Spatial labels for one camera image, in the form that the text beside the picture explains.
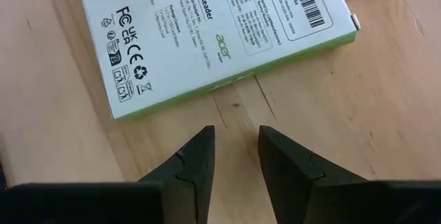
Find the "white green card reader box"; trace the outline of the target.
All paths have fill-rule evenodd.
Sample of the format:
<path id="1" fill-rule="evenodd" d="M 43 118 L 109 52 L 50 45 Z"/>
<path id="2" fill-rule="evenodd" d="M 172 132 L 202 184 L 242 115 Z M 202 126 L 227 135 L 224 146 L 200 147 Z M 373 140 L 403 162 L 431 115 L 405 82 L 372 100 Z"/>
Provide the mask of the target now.
<path id="1" fill-rule="evenodd" d="M 82 0 L 112 116 L 354 40 L 345 0 Z"/>

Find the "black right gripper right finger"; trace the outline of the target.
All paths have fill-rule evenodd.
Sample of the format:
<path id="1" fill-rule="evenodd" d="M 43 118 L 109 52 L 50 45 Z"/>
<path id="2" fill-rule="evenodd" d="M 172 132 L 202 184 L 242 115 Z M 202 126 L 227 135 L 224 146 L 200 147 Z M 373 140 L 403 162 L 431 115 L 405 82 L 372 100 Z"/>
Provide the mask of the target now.
<path id="1" fill-rule="evenodd" d="M 277 224 L 441 224 L 441 180 L 365 179 L 266 125 L 258 155 Z"/>

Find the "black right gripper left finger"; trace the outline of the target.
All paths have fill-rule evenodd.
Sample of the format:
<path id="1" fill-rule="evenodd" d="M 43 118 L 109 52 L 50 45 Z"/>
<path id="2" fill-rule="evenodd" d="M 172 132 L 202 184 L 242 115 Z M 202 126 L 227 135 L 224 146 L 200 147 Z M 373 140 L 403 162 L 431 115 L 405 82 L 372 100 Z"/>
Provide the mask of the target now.
<path id="1" fill-rule="evenodd" d="M 207 224 L 215 128 L 135 182 L 24 183 L 0 191 L 0 224 Z"/>

